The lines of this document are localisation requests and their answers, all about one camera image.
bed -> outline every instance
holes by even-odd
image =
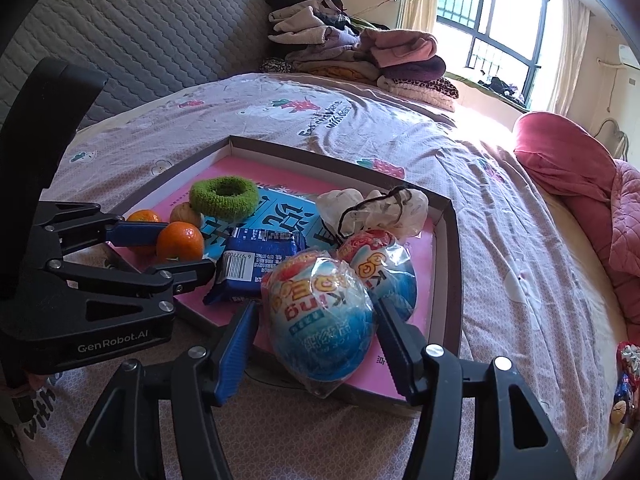
[[[266,56],[268,12],[264,0],[41,0],[0,58],[0,121],[44,56],[110,75],[44,199],[99,202],[109,210],[228,134],[354,164],[386,162],[454,202],[465,279],[460,356],[488,362],[508,355],[578,478],[602,478],[622,437],[608,418],[615,349],[626,329],[575,219],[517,163],[509,131],[476,112],[443,114],[375,87],[316,76],[252,73]],[[291,112],[283,100],[311,105]],[[103,266],[108,256],[95,248],[74,258]],[[162,362],[204,338],[178,322],[170,343],[138,357]],[[118,364],[52,378],[49,416],[15,428],[36,480],[59,478]],[[470,466],[471,408],[463,407],[458,478]],[[315,399],[260,370],[250,370],[239,394],[214,415],[239,479],[401,478],[416,424]],[[173,480],[180,475],[166,404],[161,416]]]

barcode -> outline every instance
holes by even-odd
[[[254,277],[255,253],[225,251],[222,254],[220,281],[230,279],[250,282]]]

window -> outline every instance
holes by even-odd
[[[550,0],[438,0],[434,35],[452,67],[497,76],[530,97],[539,64]]]

plastic wrapped egg toy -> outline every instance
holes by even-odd
[[[263,286],[276,357],[325,397],[363,361],[375,333],[371,300],[345,263],[306,251],[280,263]]]
[[[418,288],[409,252],[387,231],[360,231],[338,249],[337,257],[350,264],[375,304],[384,300],[407,321],[415,309]]]

green fuzzy ring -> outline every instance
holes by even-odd
[[[258,186],[240,176],[219,176],[191,186],[189,203],[198,213],[225,222],[239,222],[254,214],[260,202]]]

